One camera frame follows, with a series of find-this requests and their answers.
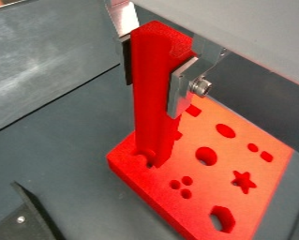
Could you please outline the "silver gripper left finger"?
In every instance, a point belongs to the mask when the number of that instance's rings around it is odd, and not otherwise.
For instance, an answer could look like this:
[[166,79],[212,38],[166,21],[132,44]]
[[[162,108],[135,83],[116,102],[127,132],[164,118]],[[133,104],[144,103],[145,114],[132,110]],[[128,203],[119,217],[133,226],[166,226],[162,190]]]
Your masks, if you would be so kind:
[[131,45],[129,33],[139,27],[135,6],[131,0],[104,0],[109,19],[115,29],[116,51],[120,55],[123,77],[127,85],[132,84],[131,77]]

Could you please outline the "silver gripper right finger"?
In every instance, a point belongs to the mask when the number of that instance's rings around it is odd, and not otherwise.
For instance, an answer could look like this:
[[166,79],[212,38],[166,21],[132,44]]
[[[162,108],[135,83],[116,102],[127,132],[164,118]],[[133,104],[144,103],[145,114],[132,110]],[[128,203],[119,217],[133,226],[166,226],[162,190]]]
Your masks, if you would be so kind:
[[168,116],[175,119],[191,104],[192,96],[203,98],[211,89],[207,75],[216,64],[228,55],[228,50],[211,40],[195,35],[191,57],[170,74]]

